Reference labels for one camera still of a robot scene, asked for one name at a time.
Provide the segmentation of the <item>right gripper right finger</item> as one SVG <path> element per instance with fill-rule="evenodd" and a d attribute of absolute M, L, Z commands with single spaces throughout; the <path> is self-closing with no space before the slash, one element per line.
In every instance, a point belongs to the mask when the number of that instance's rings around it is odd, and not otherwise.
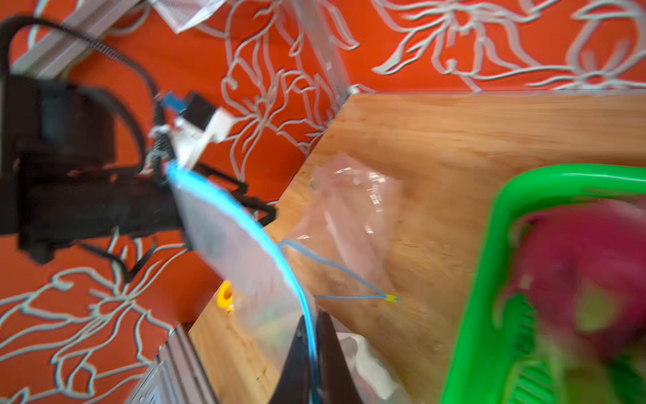
<path fill-rule="evenodd" d="M 362 404 L 351 377 L 331 316 L 320 310 L 317 318 L 317 338 L 322 403 Z"/>

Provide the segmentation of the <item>pink dragon fruit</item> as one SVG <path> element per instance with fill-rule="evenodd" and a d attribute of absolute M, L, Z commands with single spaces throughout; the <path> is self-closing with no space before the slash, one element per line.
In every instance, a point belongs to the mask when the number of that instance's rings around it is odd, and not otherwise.
<path fill-rule="evenodd" d="M 603 360 L 645 332 L 645 200 L 560 205 L 519 219 L 505 295 L 523 294 L 560 342 Z"/>

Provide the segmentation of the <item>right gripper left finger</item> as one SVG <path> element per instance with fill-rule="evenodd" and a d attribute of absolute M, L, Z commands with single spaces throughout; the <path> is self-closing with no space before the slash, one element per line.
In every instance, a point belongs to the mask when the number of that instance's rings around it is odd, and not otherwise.
<path fill-rule="evenodd" d="M 306 404 L 310 402 L 311 369 L 306 323 L 302 317 L 268 404 Z"/>

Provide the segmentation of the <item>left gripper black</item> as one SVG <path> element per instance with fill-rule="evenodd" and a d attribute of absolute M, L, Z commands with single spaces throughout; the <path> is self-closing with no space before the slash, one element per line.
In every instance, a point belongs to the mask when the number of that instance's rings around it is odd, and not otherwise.
<path fill-rule="evenodd" d="M 182 229 L 173 193 L 148 176 L 122 169 L 68 175 L 46 156 L 22 155 L 1 173 L 1 234 L 18 237 L 19 250 L 48 264 L 74 242 Z"/>

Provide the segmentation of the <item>clear zip bag blue seal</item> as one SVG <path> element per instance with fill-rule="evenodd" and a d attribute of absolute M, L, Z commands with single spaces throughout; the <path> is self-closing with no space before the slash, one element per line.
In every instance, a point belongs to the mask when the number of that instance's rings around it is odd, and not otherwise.
<path fill-rule="evenodd" d="M 400 180 L 338 153 L 314 168 L 309 187 L 298 223 L 279 244 L 304 287 L 321 300 L 397 302 L 386 260 Z"/>

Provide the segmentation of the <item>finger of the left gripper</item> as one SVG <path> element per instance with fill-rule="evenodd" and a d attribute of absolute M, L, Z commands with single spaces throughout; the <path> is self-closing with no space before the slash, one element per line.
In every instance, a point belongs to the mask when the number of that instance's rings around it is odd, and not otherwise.
<path fill-rule="evenodd" d="M 259 214 L 257 222 L 262 227 L 265 227 L 276 220 L 278 214 L 277 209 L 255 196 L 248 195 L 247 183 L 239 181 L 238 179 L 226 173 L 222 173 L 221 171 L 218 171 L 205 163 L 197 163 L 196 172 L 203 175 L 205 178 L 215 177 L 232 185 L 234 189 L 229 190 L 229 194 L 239 204 L 247 208 L 247 210 L 251 210 L 253 213 Z"/>

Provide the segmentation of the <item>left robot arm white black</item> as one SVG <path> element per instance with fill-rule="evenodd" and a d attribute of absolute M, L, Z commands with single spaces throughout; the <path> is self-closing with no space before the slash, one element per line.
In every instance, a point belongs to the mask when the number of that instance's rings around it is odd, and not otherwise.
<path fill-rule="evenodd" d="M 13 37 L 31 25 L 60 31 L 137 72 L 151 94 L 151 129 L 106 89 L 12 73 Z M 236 179 L 228 188 L 210 183 L 215 170 L 200 161 L 205 146 L 229 131 L 227 112 L 192 93 L 170 126 L 165 101 L 144 67 L 102 41 L 30 15 L 3 20 L 1 233 L 14 235 L 38 264 L 77 246 L 134 276 L 150 254 L 126 266 L 94 239 L 180 231 L 187 242 L 215 242 L 234 224 L 259 232 L 272 223 L 273 206 Z"/>

